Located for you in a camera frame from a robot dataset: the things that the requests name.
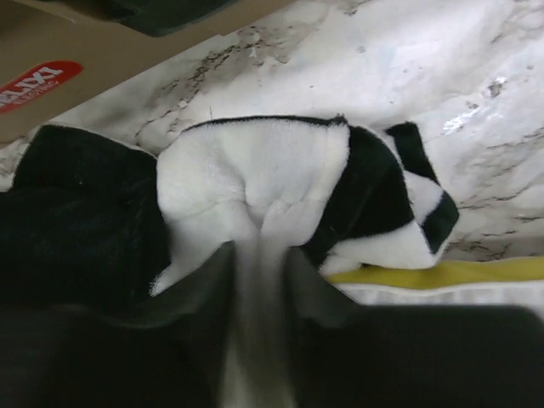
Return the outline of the black white checkered pillowcase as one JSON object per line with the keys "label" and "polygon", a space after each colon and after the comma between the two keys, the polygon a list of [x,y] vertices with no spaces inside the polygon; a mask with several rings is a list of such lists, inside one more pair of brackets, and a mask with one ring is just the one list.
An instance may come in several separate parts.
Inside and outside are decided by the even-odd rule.
{"label": "black white checkered pillowcase", "polygon": [[124,315],[230,244],[215,407],[301,407],[287,254],[301,250],[327,283],[362,266],[427,269],[458,219],[412,122],[376,131],[342,116],[216,119],[158,155],[45,125],[1,194],[1,309]]}

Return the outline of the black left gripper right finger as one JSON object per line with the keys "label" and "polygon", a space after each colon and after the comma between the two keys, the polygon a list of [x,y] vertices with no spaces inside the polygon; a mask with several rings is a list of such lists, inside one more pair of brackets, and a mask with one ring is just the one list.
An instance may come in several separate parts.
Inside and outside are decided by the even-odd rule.
{"label": "black left gripper right finger", "polygon": [[520,306],[366,306],[286,256],[287,353],[301,407],[540,407],[543,322]]}

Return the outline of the white pillow yellow edge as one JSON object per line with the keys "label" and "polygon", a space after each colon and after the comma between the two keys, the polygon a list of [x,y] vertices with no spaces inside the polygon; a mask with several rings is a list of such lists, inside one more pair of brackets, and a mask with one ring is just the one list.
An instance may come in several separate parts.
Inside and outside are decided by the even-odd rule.
{"label": "white pillow yellow edge", "polygon": [[365,267],[328,280],[364,305],[518,305],[543,309],[543,258],[444,261],[430,269]]}

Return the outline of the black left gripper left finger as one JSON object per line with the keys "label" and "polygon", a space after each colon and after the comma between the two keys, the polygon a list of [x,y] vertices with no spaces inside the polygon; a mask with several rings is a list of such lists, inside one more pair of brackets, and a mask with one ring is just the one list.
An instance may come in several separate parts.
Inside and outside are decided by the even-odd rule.
{"label": "black left gripper left finger", "polygon": [[126,314],[1,311],[4,407],[215,407],[235,251]]}

